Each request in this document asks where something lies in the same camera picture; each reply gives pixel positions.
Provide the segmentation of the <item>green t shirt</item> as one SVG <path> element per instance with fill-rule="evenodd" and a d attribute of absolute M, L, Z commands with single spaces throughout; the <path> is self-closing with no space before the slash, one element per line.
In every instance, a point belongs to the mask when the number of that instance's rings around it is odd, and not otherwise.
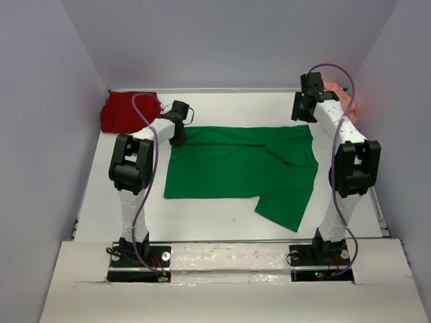
<path fill-rule="evenodd" d="M 164 198 L 259 200 L 255 212 L 298 231 L 318 162 L 309 126 L 189 127 L 172 147 Z"/>

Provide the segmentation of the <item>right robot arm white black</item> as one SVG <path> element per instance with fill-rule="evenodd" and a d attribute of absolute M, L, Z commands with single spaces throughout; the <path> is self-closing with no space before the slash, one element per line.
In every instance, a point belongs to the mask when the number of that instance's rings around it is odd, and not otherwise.
<path fill-rule="evenodd" d="M 377 179 L 381 146 L 362 135 L 347 117 L 337 94 L 327 91 L 319 72 L 300 76 L 292 120 L 318 122 L 332 140 L 329 184 L 332 197 L 309 245 L 290 246 L 292 266 L 349 266 L 348 224 L 360 199 Z"/>

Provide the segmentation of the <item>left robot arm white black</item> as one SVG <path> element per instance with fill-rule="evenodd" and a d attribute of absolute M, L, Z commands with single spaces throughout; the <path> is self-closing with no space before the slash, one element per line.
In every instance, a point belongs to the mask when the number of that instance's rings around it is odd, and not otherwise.
<path fill-rule="evenodd" d="M 179 146 L 188 139 L 185 121 L 194 110 L 185 102 L 173 101 L 170 109 L 150 122 L 132 107 L 145 124 L 143 135 L 120 134 L 116 137 L 108 177 L 121 202 L 122 232 L 118 250 L 111 254 L 127 258 L 135 266 L 146 266 L 150 255 L 149 230 L 145 224 L 144 205 L 152 188 L 158 167 L 159 147 L 165 142 Z"/>

